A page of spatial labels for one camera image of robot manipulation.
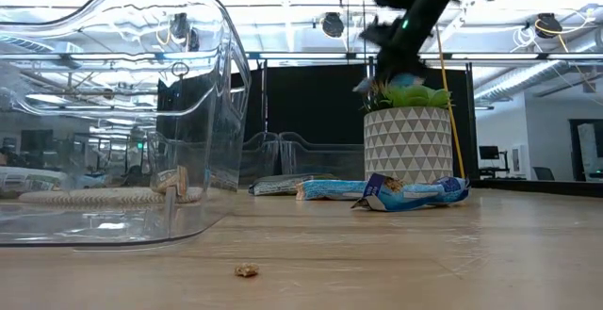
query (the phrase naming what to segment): geometric patterned pot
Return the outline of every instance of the geometric patterned pot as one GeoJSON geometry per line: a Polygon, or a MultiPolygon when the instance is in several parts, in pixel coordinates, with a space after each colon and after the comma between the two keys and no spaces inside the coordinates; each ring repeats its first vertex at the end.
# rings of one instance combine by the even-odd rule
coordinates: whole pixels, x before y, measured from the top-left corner
{"type": "Polygon", "coordinates": [[[452,176],[448,111],[394,107],[365,116],[365,178],[372,173],[404,183],[431,183],[452,176]]]}

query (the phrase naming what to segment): office chair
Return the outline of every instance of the office chair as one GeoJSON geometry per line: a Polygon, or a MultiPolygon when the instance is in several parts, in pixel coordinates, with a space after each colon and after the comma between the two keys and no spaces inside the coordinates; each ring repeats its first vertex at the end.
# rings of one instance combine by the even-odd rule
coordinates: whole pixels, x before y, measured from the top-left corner
{"type": "Polygon", "coordinates": [[[549,168],[542,168],[542,167],[533,167],[533,168],[534,168],[534,172],[536,172],[536,178],[538,178],[538,180],[548,180],[548,181],[555,180],[555,176],[553,176],[553,171],[551,171],[549,168]]]}

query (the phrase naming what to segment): clear plastic tray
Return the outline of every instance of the clear plastic tray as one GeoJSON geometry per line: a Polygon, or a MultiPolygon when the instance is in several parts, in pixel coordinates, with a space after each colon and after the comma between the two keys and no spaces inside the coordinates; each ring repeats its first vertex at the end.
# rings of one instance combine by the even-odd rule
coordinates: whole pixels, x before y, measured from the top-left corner
{"type": "Polygon", "coordinates": [[[279,155],[279,136],[260,132],[243,143],[243,158],[238,184],[248,188],[257,178],[271,176],[279,155]]]}
{"type": "Polygon", "coordinates": [[[343,180],[365,180],[365,147],[313,144],[295,132],[280,135],[283,174],[332,173],[343,180]]]}
{"type": "Polygon", "coordinates": [[[224,6],[36,12],[0,8],[0,244],[157,242],[228,212],[251,76],[224,6]]]}

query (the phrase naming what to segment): green plant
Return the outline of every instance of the green plant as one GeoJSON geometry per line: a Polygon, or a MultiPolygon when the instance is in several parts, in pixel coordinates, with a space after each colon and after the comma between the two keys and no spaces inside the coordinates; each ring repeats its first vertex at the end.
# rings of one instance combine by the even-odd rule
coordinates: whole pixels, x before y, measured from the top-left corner
{"type": "Polygon", "coordinates": [[[450,92],[434,90],[422,85],[395,87],[374,83],[365,100],[368,112],[392,107],[438,107],[448,108],[450,92]]]}

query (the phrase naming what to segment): wooden table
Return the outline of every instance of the wooden table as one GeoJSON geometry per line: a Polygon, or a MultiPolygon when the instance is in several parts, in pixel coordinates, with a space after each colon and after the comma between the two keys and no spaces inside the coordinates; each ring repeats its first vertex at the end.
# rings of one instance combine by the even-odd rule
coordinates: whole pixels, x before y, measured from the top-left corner
{"type": "Polygon", "coordinates": [[[603,200],[473,190],[406,213],[237,197],[195,239],[130,253],[0,251],[9,309],[601,309],[603,200]],[[233,274],[255,262],[260,275],[233,274]]]}

